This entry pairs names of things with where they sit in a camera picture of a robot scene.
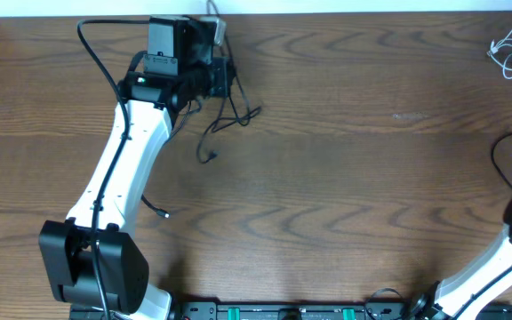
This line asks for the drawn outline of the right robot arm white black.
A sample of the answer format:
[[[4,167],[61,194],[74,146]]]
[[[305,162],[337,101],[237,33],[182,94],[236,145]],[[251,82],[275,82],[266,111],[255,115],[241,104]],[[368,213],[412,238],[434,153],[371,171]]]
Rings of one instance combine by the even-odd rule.
[[[512,199],[503,214],[503,228],[492,243],[461,271],[421,294],[404,318],[475,319],[486,305],[511,286]]]

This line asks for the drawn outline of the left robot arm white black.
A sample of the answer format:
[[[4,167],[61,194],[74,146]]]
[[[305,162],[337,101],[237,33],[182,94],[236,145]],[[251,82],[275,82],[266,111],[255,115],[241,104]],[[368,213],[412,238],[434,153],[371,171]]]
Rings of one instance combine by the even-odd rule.
[[[152,285],[134,242],[153,164],[182,109],[227,96],[235,70],[213,50],[224,44],[217,16],[153,16],[148,47],[112,83],[115,120],[83,194],[63,221],[48,220],[38,243],[53,297],[97,319],[166,319],[172,297]]]

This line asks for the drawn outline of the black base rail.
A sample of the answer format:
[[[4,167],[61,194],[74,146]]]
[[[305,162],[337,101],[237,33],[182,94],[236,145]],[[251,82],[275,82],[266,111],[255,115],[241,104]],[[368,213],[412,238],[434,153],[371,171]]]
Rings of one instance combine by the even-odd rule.
[[[165,293],[158,298],[145,297],[134,313],[115,304],[109,314],[101,309],[98,297],[69,299],[71,319],[168,319],[168,320],[364,320],[364,319],[448,319],[430,304],[426,293],[413,302],[373,296],[365,302],[350,304],[296,303],[224,303],[216,300],[177,303]]]

